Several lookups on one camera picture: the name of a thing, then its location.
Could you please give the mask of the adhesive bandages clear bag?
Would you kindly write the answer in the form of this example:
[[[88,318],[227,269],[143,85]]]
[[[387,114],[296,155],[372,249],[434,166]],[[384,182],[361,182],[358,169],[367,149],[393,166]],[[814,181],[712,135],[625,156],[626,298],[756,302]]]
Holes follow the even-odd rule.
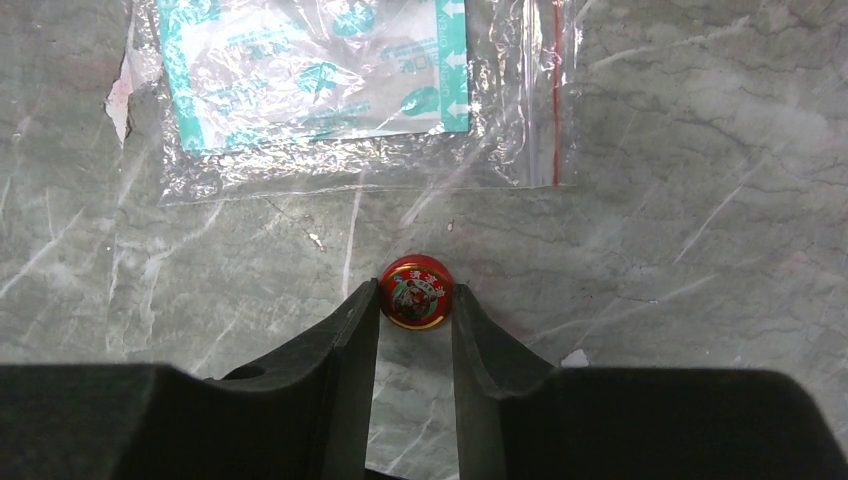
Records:
[[[573,1],[132,1],[165,205],[572,185]]]

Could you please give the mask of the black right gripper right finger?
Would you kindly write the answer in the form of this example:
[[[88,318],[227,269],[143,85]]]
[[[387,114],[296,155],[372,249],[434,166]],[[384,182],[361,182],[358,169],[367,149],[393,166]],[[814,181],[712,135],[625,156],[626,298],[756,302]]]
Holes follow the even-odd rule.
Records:
[[[456,288],[464,479],[843,479],[812,397],[767,370],[554,366]]]

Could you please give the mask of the small orange cap piece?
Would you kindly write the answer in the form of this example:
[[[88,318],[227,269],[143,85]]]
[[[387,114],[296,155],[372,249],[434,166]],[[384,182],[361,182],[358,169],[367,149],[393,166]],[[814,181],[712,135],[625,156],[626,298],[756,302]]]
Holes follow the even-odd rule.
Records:
[[[383,314],[407,330],[435,328],[453,310],[455,282],[445,265],[428,255],[397,259],[382,273],[379,287]]]

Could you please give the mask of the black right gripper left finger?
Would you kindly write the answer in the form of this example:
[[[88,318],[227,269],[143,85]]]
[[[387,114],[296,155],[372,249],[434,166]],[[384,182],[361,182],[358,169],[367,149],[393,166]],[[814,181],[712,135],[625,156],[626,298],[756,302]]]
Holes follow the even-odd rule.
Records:
[[[361,479],[379,288],[220,379],[167,364],[5,365],[5,479]]]

